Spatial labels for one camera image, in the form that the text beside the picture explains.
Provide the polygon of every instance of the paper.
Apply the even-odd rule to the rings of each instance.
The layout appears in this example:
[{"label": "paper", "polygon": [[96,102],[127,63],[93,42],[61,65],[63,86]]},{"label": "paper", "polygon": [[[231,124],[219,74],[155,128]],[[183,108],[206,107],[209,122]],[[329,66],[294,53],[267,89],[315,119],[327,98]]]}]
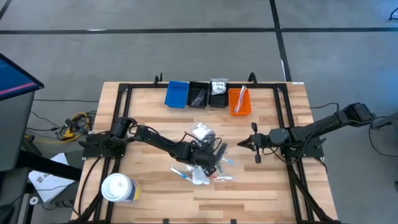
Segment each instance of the paper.
[{"label": "paper", "polygon": [[[57,154],[56,156],[51,158],[51,160],[55,162],[60,162],[65,165],[69,165],[64,153]],[[74,182],[74,180],[56,177],[52,174],[46,174],[37,171],[30,172],[29,179],[32,182],[35,189],[38,190],[37,193],[39,193],[43,202],[48,202],[52,200],[55,196],[57,196],[66,188],[59,186],[70,185]]]}]

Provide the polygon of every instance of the orange bin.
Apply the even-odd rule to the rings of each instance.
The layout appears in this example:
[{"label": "orange bin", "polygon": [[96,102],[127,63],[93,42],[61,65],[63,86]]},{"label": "orange bin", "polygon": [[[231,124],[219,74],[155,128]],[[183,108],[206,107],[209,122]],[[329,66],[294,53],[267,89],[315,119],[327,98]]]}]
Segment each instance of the orange bin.
[{"label": "orange bin", "polygon": [[235,106],[239,101],[239,94],[241,93],[240,88],[230,88],[228,90],[229,93],[229,113],[233,116],[245,116],[251,114],[251,105],[250,105],[250,96],[249,90],[243,93],[243,102],[242,106],[237,113],[234,112]]}]

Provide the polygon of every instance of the cup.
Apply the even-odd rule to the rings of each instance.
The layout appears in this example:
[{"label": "cup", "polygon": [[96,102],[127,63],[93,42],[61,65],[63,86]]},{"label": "cup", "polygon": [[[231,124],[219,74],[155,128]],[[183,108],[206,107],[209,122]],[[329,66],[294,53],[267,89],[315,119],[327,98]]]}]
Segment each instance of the cup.
[{"label": "cup", "polygon": [[141,185],[124,174],[111,174],[105,178],[101,186],[101,193],[110,202],[132,203],[142,194]]}]

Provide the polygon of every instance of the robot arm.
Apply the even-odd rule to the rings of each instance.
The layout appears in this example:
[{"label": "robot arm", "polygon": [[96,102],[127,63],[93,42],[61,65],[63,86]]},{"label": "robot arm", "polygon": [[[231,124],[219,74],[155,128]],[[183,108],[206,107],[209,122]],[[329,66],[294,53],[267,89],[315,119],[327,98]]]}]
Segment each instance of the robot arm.
[{"label": "robot arm", "polygon": [[[257,151],[256,162],[260,163],[259,149],[271,147],[290,147],[292,149],[303,150],[305,142],[317,138],[344,126],[361,127],[370,124],[376,116],[372,114],[368,107],[362,103],[354,103],[346,108],[337,111],[331,116],[323,118],[307,126],[297,126],[293,128],[272,129],[268,135],[257,133],[257,125],[252,123],[254,134],[248,139],[239,142],[238,145]],[[308,147],[319,147],[325,140],[312,142]]]},{"label": "robot arm", "polygon": [[[131,128],[136,128],[135,133],[133,136],[127,138],[127,132]],[[217,154],[214,154],[214,141],[210,141],[210,143],[202,142],[200,146],[195,141],[174,142],[161,136],[151,127],[138,125],[137,121],[132,118],[118,118],[110,131],[89,135],[86,142],[79,142],[79,144],[85,148],[83,156],[85,152],[86,154],[90,154],[90,152],[94,153],[98,152],[98,149],[102,149],[104,153],[101,154],[101,157],[106,157],[105,152],[110,154],[109,157],[117,157],[113,156],[112,153],[120,152],[119,154],[124,154],[126,144],[133,141],[150,144],[168,152],[170,157],[179,162],[193,166],[199,165],[206,169],[213,169],[221,159],[219,155],[222,155],[226,149],[226,146],[223,144],[217,150]]]}]

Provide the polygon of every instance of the wooden table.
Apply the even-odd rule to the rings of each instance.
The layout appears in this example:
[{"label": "wooden table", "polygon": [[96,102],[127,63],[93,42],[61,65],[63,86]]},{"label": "wooden table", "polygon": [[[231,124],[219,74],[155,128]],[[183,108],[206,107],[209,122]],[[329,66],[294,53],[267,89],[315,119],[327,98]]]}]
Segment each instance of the wooden table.
[{"label": "wooden table", "polygon": [[[94,125],[96,133],[111,127],[118,85],[118,82],[104,83]],[[305,86],[288,83],[287,87],[296,126],[311,123]],[[179,163],[166,152],[141,142],[130,143],[119,172],[138,180],[143,194],[136,203],[115,203],[111,222],[161,223],[169,218],[170,223],[229,223],[231,219],[237,219],[238,223],[295,223],[286,165],[274,155],[263,156],[262,163],[256,164],[253,152],[236,145],[252,133],[251,122],[256,122],[259,132],[264,134],[279,128],[273,91],[249,89],[252,114],[241,117],[231,116],[228,108],[169,108],[164,105],[166,91],[165,88],[133,89],[129,117],[174,141],[179,140],[195,121],[204,122],[229,144],[227,157],[233,159],[235,165],[224,167],[233,180],[192,185],[170,171],[170,165]],[[282,93],[280,100],[288,126]],[[79,192],[94,161],[85,161]],[[97,163],[89,176],[82,210],[98,192],[103,161]],[[310,193],[326,214],[337,219],[325,168],[312,158],[304,158],[303,163]],[[79,195],[76,196],[76,209]],[[299,195],[305,218],[303,198]],[[100,219],[105,218],[106,204],[102,203]]]}]

